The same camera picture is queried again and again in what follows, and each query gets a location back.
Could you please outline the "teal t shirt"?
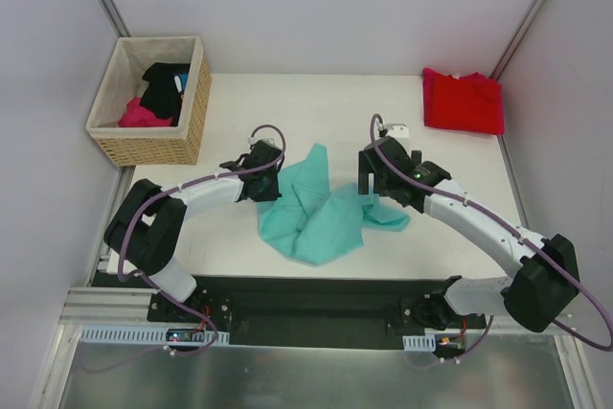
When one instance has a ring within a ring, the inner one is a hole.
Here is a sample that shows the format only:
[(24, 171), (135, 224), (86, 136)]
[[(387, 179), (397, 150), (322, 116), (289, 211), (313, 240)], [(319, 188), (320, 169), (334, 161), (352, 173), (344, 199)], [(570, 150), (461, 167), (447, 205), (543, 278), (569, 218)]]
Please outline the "teal t shirt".
[(282, 196), (257, 206), (261, 239), (284, 257), (310, 266), (335, 261), (364, 245), (363, 231), (400, 232), (411, 217), (357, 192), (355, 183), (332, 189), (327, 148), (281, 170)]

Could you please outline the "red t shirt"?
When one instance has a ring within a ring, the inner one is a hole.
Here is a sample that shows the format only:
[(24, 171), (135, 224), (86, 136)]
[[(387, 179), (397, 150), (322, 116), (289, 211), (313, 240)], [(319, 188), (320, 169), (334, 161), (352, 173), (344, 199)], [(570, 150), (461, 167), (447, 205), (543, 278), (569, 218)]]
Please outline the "red t shirt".
[(423, 122), (436, 129), (503, 135), (502, 86), (480, 73), (458, 78), (422, 70)]

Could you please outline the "woven wicker basket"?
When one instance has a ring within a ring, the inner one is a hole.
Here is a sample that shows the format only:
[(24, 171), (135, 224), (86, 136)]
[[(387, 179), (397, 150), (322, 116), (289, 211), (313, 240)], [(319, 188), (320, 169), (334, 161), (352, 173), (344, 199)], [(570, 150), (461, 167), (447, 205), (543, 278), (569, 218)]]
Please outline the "woven wicker basket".
[[(120, 127), (128, 102), (145, 89), (142, 75), (156, 62), (190, 65), (178, 124)], [(211, 85), (198, 36), (122, 37), (108, 62), (86, 130), (120, 167), (193, 165), (200, 151)]]

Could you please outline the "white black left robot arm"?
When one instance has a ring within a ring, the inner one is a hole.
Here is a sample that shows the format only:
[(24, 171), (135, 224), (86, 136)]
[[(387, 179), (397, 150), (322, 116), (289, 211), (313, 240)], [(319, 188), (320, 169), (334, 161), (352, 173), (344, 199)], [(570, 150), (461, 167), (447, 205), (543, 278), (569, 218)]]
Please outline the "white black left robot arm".
[(203, 301), (195, 293), (195, 278), (174, 256), (184, 222), (244, 200), (277, 200), (283, 159), (281, 148), (258, 140), (238, 160), (222, 163), (212, 173), (184, 184), (164, 188), (139, 180), (106, 227), (103, 241), (116, 254), (123, 254), (155, 288), (171, 296), (172, 314), (191, 322), (200, 315)]

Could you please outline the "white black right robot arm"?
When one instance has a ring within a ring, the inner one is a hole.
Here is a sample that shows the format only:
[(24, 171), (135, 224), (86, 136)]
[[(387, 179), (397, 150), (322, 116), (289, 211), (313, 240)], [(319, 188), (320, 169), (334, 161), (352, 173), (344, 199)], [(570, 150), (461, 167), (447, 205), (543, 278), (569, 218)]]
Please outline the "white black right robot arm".
[(579, 274), (573, 243), (550, 239), (481, 213), (480, 203), (437, 164), (407, 152), (386, 136), (358, 154), (358, 191), (376, 193), (411, 207), (452, 228), (491, 257), (504, 271), (499, 278), (452, 276), (410, 307), (414, 321), (437, 330), (453, 327), (472, 314), (507, 313), (532, 332), (548, 328), (579, 291), (552, 266)]

